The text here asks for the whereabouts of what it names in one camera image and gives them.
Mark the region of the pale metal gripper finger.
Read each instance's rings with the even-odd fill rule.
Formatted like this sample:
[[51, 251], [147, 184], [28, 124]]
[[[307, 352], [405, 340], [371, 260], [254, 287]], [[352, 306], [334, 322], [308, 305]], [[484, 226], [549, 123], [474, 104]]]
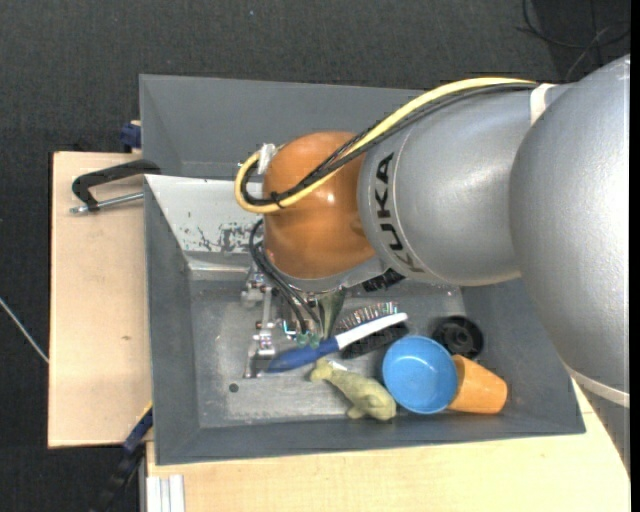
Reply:
[[269, 278], [263, 272], [250, 272], [240, 294], [240, 303], [244, 307], [254, 307], [256, 304], [270, 299], [271, 294], [272, 283]]
[[274, 329], [272, 321], [256, 323], [256, 332], [252, 335], [247, 352], [243, 377], [245, 379], [262, 376], [276, 354], [274, 345]]

